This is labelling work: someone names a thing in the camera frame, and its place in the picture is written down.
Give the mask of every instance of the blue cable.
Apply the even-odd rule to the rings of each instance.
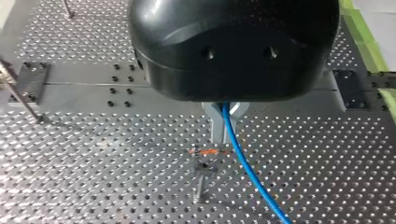
[[[264,200],[268,203],[268,206],[274,213],[282,220],[283,223],[292,224],[290,219],[285,216],[283,211],[279,208],[276,204],[276,201],[271,197],[268,191],[264,188],[262,183],[260,182],[259,178],[256,176],[254,171],[251,169],[250,165],[248,164],[247,159],[245,158],[244,153],[242,152],[241,147],[239,146],[238,140],[236,139],[235,133],[233,132],[233,125],[230,122],[230,104],[226,103],[223,105],[222,108],[222,115],[225,121],[225,126],[228,130],[228,135],[230,135],[231,142],[233,143],[233,147],[235,149],[236,156],[238,157],[239,162],[243,165],[245,171],[247,172],[248,177],[259,190],[260,194],[264,198]]]

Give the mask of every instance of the orange object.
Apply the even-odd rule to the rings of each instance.
[[[218,149],[213,149],[213,148],[210,148],[210,149],[198,149],[198,150],[190,149],[189,152],[190,152],[190,154],[195,152],[195,153],[198,153],[198,154],[201,154],[201,155],[217,154],[217,153],[220,153],[220,152],[222,152],[224,154],[227,154],[227,151],[225,151],[225,150],[218,150]]]

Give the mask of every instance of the black bracket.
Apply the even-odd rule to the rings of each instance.
[[[358,75],[351,70],[333,70],[346,110],[369,110],[370,105]]]

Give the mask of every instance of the mounting hole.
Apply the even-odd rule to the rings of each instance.
[[[207,60],[215,58],[215,51],[210,47],[205,47],[201,50],[201,55]]]
[[[262,55],[264,56],[264,58],[269,58],[271,60],[277,58],[278,56],[278,50],[273,48],[273,47],[268,47],[266,48],[263,52]]]

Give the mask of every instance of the metal rod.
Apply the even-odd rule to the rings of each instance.
[[[67,13],[67,16],[69,17],[69,19],[72,19],[74,17],[74,13],[70,10],[69,5],[67,5],[67,0],[61,0],[63,5],[64,5],[64,10]]]
[[[196,203],[201,203],[203,200],[202,195],[204,193],[204,184],[205,184],[205,177],[203,175],[200,175],[198,181],[198,188],[194,196],[194,201]]]
[[[15,88],[13,84],[5,82],[4,86],[11,92],[11,94],[18,100],[18,102],[20,102],[23,105],[23,107],[27,110],[27,112],[29,112],[29,114],[32,115],[33,118],[35,118],[35,120],[37,121],[42,120],[42,117],[38,116],[37,113],[32,109],[32,107],[30,107],[26,103],[26,101],[23,99],[23,96],[18,92],[17,88]]]

